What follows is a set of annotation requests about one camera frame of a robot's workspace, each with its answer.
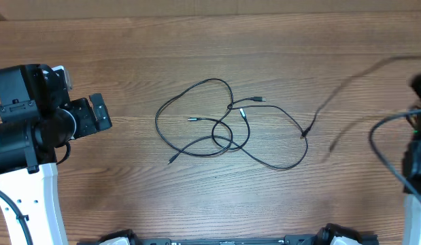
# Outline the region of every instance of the cable connector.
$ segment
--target cable connector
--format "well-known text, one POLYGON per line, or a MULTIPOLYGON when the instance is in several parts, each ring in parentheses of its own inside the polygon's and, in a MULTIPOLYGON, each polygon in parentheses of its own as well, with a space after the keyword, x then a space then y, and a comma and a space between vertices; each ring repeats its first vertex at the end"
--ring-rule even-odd
POLYGON ((194 121, 198 121, 198 120, 203 120, 202 118, 188 118, 189 122, 194 122, 194 121))
POLYGON ((244 119, 246 119, 246 113, 244 112, 244 110, 242 109, 242 108, 240 108, 240 115, 244 118, 244 119))
POLYGON ((258 102, 266 101, 266 98, 264 98, 264 97, 253 97, 251 99, 253 101, 258 101, 258 102))
POLYGON ((24 214, 23 215, 17 215, 16 218, 17 218, 18 221, 21 221, 21 220, 29 221, 29 215, 24 215, 24 214))
POLYGON ((172 162, 175 161, 175 159, 180 155, 180 152, 178 152, 177 154, 175 154, 173 157, 171 157, 171 159, 168 162, 168 165, 171 164, 172 162))

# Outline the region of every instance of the tangled cable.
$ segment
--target tangled cable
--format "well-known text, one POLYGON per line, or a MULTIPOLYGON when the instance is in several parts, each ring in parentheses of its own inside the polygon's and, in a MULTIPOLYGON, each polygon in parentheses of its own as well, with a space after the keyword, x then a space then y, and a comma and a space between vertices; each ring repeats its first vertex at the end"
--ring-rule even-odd
POLYGON ((249 97, 249 98, 244 98, 244 99, 240 99, 238 101, 234 101, 233 98, 233 92, 231 90, 231 87, 229 86, 229 84, 227 84, 224 80, 218 79, 218 78, 210 78, 210 79, 206 79, 204 81, 198 82, 194 85, 192 85, 191 87, 187 88, 183 93, 180 93, 179 95, 175 96, 174 98, 168 100, 167 102, 165 102, 157 111, 156 116, 155 116, 155 124, 156 124, 156 130, 157 133, 161 136, 161 138, 173 149, 175 149, 176 151, 178 151, 177 154, 175 154, 170 160, 168 164, 171 164, 175 161, 175 159, 182 153, 184 154, 188 154, 190 156, 194 156, 194 157, 210 157, 210 156, 214 156, 217 154, 222 154, 225 153, 229 150, 242 150, 244 153, 246 153, 249 157, 251 157, 252 159, 254 159, 255 161, 258 161, 259 163, 270 167, 272 169, 278 169, 278 170, 289 170, 292 169, 293 167, 296 167, 305 157, 305 155, 307 154, 308 151, 308 141, 307 141, 307 137, 302 137, 305 140, 305 152, 303 154, 303 156, 294 164, 288 166, 288 167, 282 167, 282 166, 276 166, 276 165, 272 165, 269 163, 266 163, 260 159, 258 159, 257 157, 253 156, 252 154, 250 154, 248 151, 246 151, 245 149, 243 149, 243 147, 248 143, 248 140, 250 139, 250 135, 251 135, 251 129, 250 129, 250 125, 248 123, 248 120, 246 118, 246 113, 243 109, 245 108, 276 108, 279 109, 281 112, 283 112, 285 115, 287 115, 287 117, 289 117, 291 119, 291 121, 297 126, 297 128, 299 129, 299 131, 301 132, 301 135, 303 135, 304 131, 301 128, 301 126, 299 125, 299 123, 291 116, 289 115, 286 111, 284 111, 282 108, 279 108, 276 105, 245 105, 245 106, 240 106, 240 107, 236 107, 234 108, 234 105, 236 103, 239 103, 241 101, 266 101, 266 99, 264 99, 263 97, 249 97), (175 100, 179 99, 181 96, 185 95, 188 91, 190 91, 191 89, 193 89, 196 86, 205 84, 206 82, 210 82, 210 81, 217 81, 217 82, 221 82, 223 83, 230 92, 230 104, 227 105, 227 111, 224 114, 224 116, 222 116, 220 119, 214 119, 214 118, 189 118, 189 121, 200 121, 200 120, 210 120, 212 122, 215 122, 215 125, 212 128, 212 134, 205 136, 205 137, 200 137, 199 139, 187 144, 185 147, 183 148, 178 148, 177 146, 174 146, 161 132, 161 130, 158 127, 158 118, 161 115, 161 113, 163 112, 164 109, 166 109, 169 105, 171 105, 171 103, 173 103, 175 100), (246 127, 248 128, 248 136, 246 138, 246 140, 242 143, 242 144, 238 144, 236 142, 233 141, 233 131, 231 130, 231 128, 222 120, 224 120, 224 118, 226 118, 230 112, 232 110, 239 110, 241 117, 243 118, 243 120, 245 121, 246 127), (221 124, 222 126, 224 126, 225 128, 227 128, 229 130, 229 137, 223 137, 223 136, 219 136, 219 135, 215 135, 215 128, 216 126, 218 126, 219 124, 221 124), (213 142, 215 142, 216 145, 218 145, 221 149, 217 150, 213 153, 207 153, 207 154, 197 154, 197 153, 193 153, 193 152, 189 152, 186 151, 186 149, 190 146, 192 146, 193 144, 196 144, 200 141, 203 140, 207 140, 207 139, 212 139, 213 142), (228 144, 226 146, 222 145, 221 143, 219 143, 216 139, 222 139, 228 142, 228 144))

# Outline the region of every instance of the table surface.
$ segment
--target table surface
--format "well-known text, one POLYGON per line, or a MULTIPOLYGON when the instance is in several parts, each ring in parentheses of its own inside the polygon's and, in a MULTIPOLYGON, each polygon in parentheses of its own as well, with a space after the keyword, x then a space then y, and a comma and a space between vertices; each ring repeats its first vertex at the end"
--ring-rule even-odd
MULTIPOLYGON (((391 63, 342 90, 309 134, 305 160, 290 171, 266 168, 242 151, 182 154, 168 165, 175 150, 157 134, 154 115, 195 82, 222 78, 235 99, 264 96, 306 128, 342 80, 403 54, 421 54, 421 12, 0 22, 0 68, 64 65, 74 82, 71 98, 102 93, 112 118, 110 130, 72 142, 71 157, 58 167, 71 243, 126 228, 141 238, 256 238, 338 223, 400 244, 402 186, 371 152, 367 134, 415 101, 408 82, 421 60, 391 63)), ((184 146, 212 127, 186 119, 218 118, 228 102, 221 84, 198 87, 163 112, 161 130, 184 146)), ((246 113, 246 150, 280 165, 302 155, 299 132, 284 115, 246 113)), ((236 141, 245 139, 239 112, 225 121, 236 141)), ((377 132, 396 167, 411 133, 404 120, 377 132)), ((194 148, 214 149, 211 142, 194 148)), ((1 212, 0 244, 9 244, 1 212)))

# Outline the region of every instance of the wooden table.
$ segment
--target wooden table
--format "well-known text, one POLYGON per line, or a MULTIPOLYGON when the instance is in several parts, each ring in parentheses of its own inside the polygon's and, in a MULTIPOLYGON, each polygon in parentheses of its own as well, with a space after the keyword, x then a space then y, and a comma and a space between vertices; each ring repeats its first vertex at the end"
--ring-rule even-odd
MULTIPOLYGON (((367 133, 414 102, 408 82, 421 60, 353 81, 321 113, 305 160, 290 171, 273 171, 240 151, 182 154, 167 165, 175 151, 157 134, 154 115, 190 85, 216 77, 228 81, 235 99, 264 96, 305 128, 344 78, 402 54, 421 54, 421 12, 0 22, 0 68, 64 65, 72 99, 102 93, 112 117, 110 130, 72 142, 71 158, 58 167, 71 243, 126 228, 141 238, 255 238, 339 223, 400 244, 402 186, 371 152, 367 133)), ((161 129, 184 146, 212 127, 186 118, 217 118, 228 102, 223 86, 203 85, 164 111, 161 129)), ((281 113, 246 113, 252 154, 281 165, 301 156, 299 132, 281 113)), ((245 138, 238 112, 226 122, 235 140, 245 138)), ((411 133, 404 120, 377 132, 397 167, 411 133)), ((196 147, 213 149, 210 142, 196 147)), ((9 244, 1 212, 0 244, 9 244)))

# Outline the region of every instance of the white mount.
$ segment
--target white mount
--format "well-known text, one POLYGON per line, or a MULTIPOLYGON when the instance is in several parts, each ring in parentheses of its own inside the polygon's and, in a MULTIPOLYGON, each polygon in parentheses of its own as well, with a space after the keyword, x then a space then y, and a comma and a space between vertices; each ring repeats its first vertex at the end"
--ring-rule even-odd
MULTIPOLYGON (((29 215, 27 226, 34 245, 68 245, 59 207, 56 163, 41 164, 35 174, 27 169, 0 174, 0 191, 14 201, 23 215, 29 215)), ((11 243, 27 244, 16 214, 1 198, 0 208, 11 243)))
POLYGON ((402 245, 421 245, 421 203, 408 195, 405 198, 405 231, 402 245))

